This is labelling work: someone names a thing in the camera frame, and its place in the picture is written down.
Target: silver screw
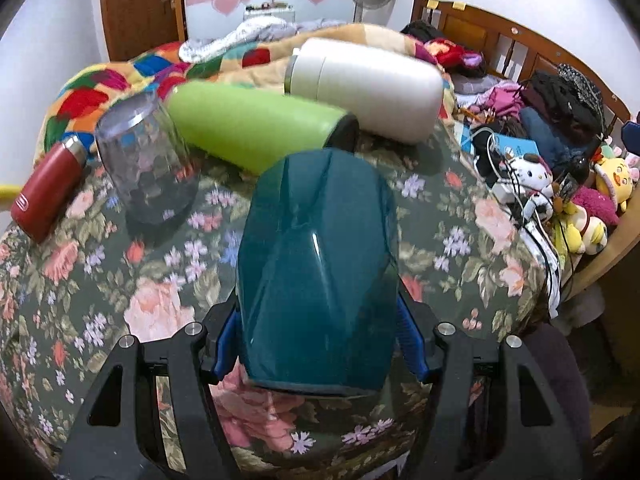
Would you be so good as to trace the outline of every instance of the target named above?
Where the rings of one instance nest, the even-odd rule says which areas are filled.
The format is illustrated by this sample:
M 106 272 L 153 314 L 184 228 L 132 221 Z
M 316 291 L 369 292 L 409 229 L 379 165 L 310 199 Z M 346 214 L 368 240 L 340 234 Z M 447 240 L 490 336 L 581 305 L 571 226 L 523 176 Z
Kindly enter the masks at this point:
M 520 339 L 516 335 L 508 335 L 507 345 L 509 345 L 511 348 L 520 348 L 522 346 L 522 339 Z
M 438 332 L 442 335 L 454 335 L 456 333 L 456 327 L 451 323 L 440 323 L 438 325 Z
M 133 337 L 131 334 L 127 334 L 120 338 L 120 340 L 118 341 L 118 344 L 122 348 L 131 348 L 133 346 L 133 343 L 135 342 L 136 342 L 136 338 Z
M 188 335 L 198 335 L 200 332 L 202 332 L 202 325 L 197 321 L 193 321 L 189 323 L 186 327 L 184 327 L 184 331 Z

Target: clear glass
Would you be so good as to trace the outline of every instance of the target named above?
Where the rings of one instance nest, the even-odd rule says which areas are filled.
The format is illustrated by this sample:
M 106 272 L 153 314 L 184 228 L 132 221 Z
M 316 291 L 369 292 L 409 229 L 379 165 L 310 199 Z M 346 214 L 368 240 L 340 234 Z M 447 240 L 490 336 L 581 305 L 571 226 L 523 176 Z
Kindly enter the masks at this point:
M 117 102 L 98 123 L 96 139 L 121 202 L 137 220 L 158 224 L 190 204 L 198 168 L 156 95 Z

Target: red thermos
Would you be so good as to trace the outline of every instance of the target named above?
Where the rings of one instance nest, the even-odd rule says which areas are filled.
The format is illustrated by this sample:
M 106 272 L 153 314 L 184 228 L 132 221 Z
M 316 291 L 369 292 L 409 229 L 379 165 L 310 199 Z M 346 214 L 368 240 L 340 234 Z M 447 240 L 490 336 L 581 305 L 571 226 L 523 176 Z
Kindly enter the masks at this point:
M 42 242 L 82 178 L 87 153 L 78 136 L 57 142 L 33 171 L 11 207 L 15 222 Z

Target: wooden bed frame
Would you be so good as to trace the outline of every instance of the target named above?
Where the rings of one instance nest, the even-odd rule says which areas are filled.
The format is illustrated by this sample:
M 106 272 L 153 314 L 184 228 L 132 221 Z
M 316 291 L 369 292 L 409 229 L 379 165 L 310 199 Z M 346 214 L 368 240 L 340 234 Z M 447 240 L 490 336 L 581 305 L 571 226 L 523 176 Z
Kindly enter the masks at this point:
M 625 104 L 605 85 L 604 81 L 564 48 L 548 40 L 544 36 L 523 27 L 519 23 L 478 9 L 453 2 L 431 0 L 414 0 L 411 15 L 412 22 L 423 19 L 431 23 L 434 11 L 440 13 L 437 28 L 451 41 L 482 52 L 487 63 L 494 60 L 500 37 L 510 40 L 506 59 L 500 72 L 491 70 L 497 76 L 506 78 L 514 47 L 517 43 L 527 47 L 527 54 L 518 76 L 518 81 L 525 81 L 535 70 L 556 73 L 557 65 L 567 63 L 591 79 L 602 92 L 605 106 L 613 113 L 607 127 L 607 134 L 613 131 L 617 121 L 625 123 L 631 118 Z M 596 282 L 611 267 L 618 263 L 640 241 L 640 186 L 636 187 L 628 202 L 626 213 L 620 217 L 620 224 L 610 235 L 607 247 L 574 275 L 569 298 L 583 291 Z

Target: pink plush toy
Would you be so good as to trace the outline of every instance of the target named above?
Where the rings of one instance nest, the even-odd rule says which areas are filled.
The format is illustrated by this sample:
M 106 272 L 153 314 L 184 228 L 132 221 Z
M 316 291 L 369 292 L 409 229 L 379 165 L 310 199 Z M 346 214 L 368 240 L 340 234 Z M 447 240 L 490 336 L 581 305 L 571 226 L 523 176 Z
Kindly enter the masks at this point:
M 607 227 L 618 225 L 620 221 L 616 214 L 616 207 L 611 199 L 608 196 L 604 196 L 597 189 L 580 186 L 571 202 L 585 208 L 589 216 L 599 218 Z

